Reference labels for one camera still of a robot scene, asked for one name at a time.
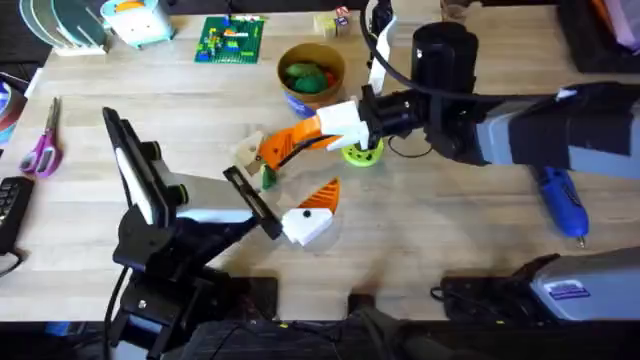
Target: scissors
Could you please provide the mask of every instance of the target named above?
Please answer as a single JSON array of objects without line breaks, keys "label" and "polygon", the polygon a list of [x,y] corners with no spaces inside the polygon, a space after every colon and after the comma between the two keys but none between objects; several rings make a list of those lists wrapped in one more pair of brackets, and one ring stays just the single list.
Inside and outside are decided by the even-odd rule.
[{"label": "scissors", "polygon": [[36,147],[31,150],[20,163],[20,170],[24,173],[35,173],[38,177],[53,174],[60,165],[62,152],[56,145],[56,128],[60,116],[60,99],[53,98],[49,108],[49,117],[44,133],[40,136]]}]

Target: orange object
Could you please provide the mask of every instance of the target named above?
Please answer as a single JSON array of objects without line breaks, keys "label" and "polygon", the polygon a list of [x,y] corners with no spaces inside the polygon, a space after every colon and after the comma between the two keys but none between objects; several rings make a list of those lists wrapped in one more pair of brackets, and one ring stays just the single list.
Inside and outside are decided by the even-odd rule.
[{"label": "orange object", "polygon": [[611,33],[614,32],[613,24],[611,23],[611,18],[609,17],[609,10],[607,9],[607,4],[604,3],[604,0],[591,0],[591,4],[596,8],[596,12],[598,16],[609,28]]},{"label": "orange object", "polygon": [[274,134],[260,145],[259,154],[273,170],[278,163],[293,151],[293,128],[287,128]]},{"label": "orange object", "polygon": [[120,11],[126,11],[126,10],[131,10],[131,9],[137,9],[137,8],[141,8],[144,7],[144,3],[139,2],[139,1],[125,1],[123,3],[120,3],[118,5],[116,5],[116,12],[120,12]]},{"label": "orange object", "polygon": [[[322,125],[320,118],[314,115],[308,119],[302,120],[293,127],[293,143],[297,144],[301,141],[313,139],[322,136]],[[337,136],[330,137],[326,140],[317,142],[309,147],[309,149],[322,149],[337,140]]]},{"label": "orange object", "polygon": [[300,209],[329,209],[336,213],[340,201],[340,179],[335,178],[300,204]]},{"label": "orange object", "polygon": [[[300,121],[294,127],[283,129],[271,136],[262,143],[259,153],[269,167],[273,170],[278,170],[278,163],[293,151],[295,144],[319,136],[322,136],[320,118],[318,118],[318,116],[312,116]],[[311,145],[309,149],[327,147],[338,138],[338,136],[333,136],[326,140],[319,141]]]}]

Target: green vegetable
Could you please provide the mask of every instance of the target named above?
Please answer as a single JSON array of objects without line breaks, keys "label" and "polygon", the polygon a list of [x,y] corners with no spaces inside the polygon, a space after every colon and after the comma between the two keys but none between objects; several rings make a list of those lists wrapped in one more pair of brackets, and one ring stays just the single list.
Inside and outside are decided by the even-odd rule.
[{"label": "green vegetable", "polygon": [[289,65],[289,67],[287,67],[286,73],[291,77],[303,77],[322,74],[322,70],[320,70],[320,68],[316,64],[298,63]]},{"label": "green vegetable", "polygon": [[296,80],[293,90],[305,94],[317,94],[329,87],[327,77],[324,74],[310,75]]}]

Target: orange plastic piece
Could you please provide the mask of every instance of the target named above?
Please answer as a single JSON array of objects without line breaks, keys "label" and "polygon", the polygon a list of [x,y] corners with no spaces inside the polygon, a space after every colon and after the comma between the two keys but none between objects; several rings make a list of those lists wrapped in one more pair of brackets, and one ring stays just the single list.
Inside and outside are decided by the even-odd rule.
[{"label": "orange plastic piece", "polygon": [[[293,127],[293,142],[297,144],[307,139],[313,139],[314,137],[322,136],[322,129],[320,125],[320,118],[318,116],[312,116],[308,119],[302,120]],[[336,137],[328,138],[326,140],[317,142],[309,147],[309,149],[322,149],[327,145],[336,141]]]},{"label": "orange plastic piece", "polygon": [[137,9],[137,8],[141,8],[144,7],[144,3],[139,2],[139,1],[125,1],[123,3],[120,3],[118,5],[116,5],[116,12],[120,12],[120,11],[126,11],[126,10],[131,10],[131,9]]},{"label": "orange plastic piece", "polygon": [[[281,130],[267,139],[260,147],[260,156],[272,169],[278,170],[278,163],[293,151],[295,144],[319,136],[322,136],[320,118],[312,116],[300,121],[294,127]],[[339,136],[332,136],[311,145],[309,149],[325,148],[338,138]]]},{"label": "orange plastic piece", "polygon": [[340,201],[340,179],[335,178],[300,204],[300,209],[329,209],[336,213]]},{"label": "orange plastic piece", "polygon": [[278,170],[278,163],[293,151],[293,128],[274,134],[260,145],[260,156],[273,170]]}]

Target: wooden tabletop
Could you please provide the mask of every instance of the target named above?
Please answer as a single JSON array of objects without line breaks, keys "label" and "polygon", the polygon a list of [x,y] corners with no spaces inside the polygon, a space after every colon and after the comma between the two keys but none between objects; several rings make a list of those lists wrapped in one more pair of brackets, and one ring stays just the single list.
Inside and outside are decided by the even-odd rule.
[{"label": "wooden tabletop", "polygon": [[[435,9],[425,20],[437,18]],[[107,56],[51,55],[0,174],[18,174],[53,96],[62,97],[64,158],[54,176],[36,184],[18,242],[29,257],[0,279],[1,321],[103,318],[121,268],[111,256],[126,209],[103,106],[130,119],[141,139],[159,141],[173,171],[213,178],[230,165],[233,144],[255,130],[297,121],[279,88],[276,63],[296,44],[324,42],[313,34],[312,14],[269,15],[257,65],[195,64],[204,18],[173,18],[176,38],[142,51],[116,41]],[[412,26],[400,26],[392,56],[405,73]],[[480,38],[479,92],[541,93],[600,79],[573,69],[551,7],[482,9],[468,26]],[[329,44],[346,60],[347,94],[359,95],[369,54],[358,32]],[[385,90],[400,88],[388,81]],[[397,146],[421,151],[421,137]],[[391,315],[442,319],[429,288],[445,271],[510,271],[543,254],[640,243],[637,181],[573,175],[591,220],[583,251],[553,229],[522,167],[476,168],[435,153],[409,160],[386,152],[376,166],[358,169],[324,151],[304,153],[289,167],[286,186],[293,194],[313,191],[318,179],[341,177],[332,228],[309,249],[256,230],[212,262],[232,275],[277,274],[283,319],[339,319],[352,288],[377,291],[379,307]]]}]

